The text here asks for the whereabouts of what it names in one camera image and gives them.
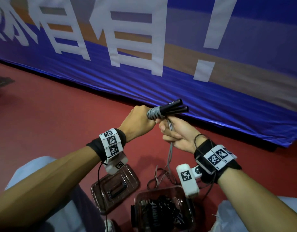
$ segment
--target black wrist strap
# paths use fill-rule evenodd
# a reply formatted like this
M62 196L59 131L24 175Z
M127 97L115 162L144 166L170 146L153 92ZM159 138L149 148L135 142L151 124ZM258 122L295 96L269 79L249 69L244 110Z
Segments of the black wrist strap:
M214 142L211 140L206 140L204 143L202 143L195 151L194 157L197 159L203 166L205 166L207 169L213 169L212 165L203 157L207 152L209 152L213 147L217 146ZM223 167L221 170L216 171L216 177L214 182L217 183L220 176L225 172L227 168L237 169L241 170L242 167L235 161L231 160L229 161L225 167Z
M121 140L121 145L124 147L126 144L126 135L119 129L115 129L115 130L119 135L119 138ZM92 140L90 143L86 144L86 146L89 146L91 149L93 149L100 157L102 162L107 160L107 155L105 154L104 146L100 138L96 138Z

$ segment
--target hand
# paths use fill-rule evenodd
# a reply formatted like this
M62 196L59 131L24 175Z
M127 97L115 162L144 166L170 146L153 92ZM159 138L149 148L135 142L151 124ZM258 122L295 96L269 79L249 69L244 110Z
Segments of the hand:
M118 128L126 135L127 142L148 133L154 128L155 121L147 118L149 109L144 105L135 106Z
M174 116L168 117L173 124L175 131L169 129L168 120L157 119L156 124L159 123L159 128L164 134L162 139L167 142L173 142L174 146L182 151L194 154L196 147L194 139L200 132L186 121ZM197 147L206 140L205 137L199 136L196 139Z

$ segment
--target wristband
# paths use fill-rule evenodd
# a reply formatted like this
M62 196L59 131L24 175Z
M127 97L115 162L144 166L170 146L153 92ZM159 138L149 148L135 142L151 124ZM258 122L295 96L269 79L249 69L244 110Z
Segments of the wristband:
M101 161L104 162L108 158L111 159L115 155L121 153L126 144L126 135L119 129L110 129L99 135L98 138L86 144L92 148Z
M242 169L235 161L236 156L234 154L223 145L216 145L209 139L196 149L194 157L197 164L205 170L201 179L206 183L212 182L214 174L214 182L217 183L227 168Z

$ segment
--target forearm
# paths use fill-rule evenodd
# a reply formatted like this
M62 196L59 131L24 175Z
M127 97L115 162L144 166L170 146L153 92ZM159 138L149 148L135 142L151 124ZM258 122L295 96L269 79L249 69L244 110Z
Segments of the forearm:
M297 232L297 213L244 172L228 168L218 184L249 232Z
M26 227L48 214L98 163L84 147L26 177L0 196L0 228Z

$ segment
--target plastic container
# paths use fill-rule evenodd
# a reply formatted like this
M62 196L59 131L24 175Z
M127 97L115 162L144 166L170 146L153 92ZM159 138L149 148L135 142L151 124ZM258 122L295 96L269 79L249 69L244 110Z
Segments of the plastic container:
M114 174L107 174L91 187L91 193L101 215L107 215L135 192L140 183L129 165L125 165Z
M180 209L181 213L186 217L187 228L180 230L176 227L171 232L193 231L196 227L195 223L195 208L191 199L187 199L184 190L181 186L172 186L162 189L153 189L139 191L135 196L135 204L131 206L131 223L132 227L136 228L137 232L151 232L147 221L142 214L141 201L153 199L156 200L160 195L173 200L175 206Z

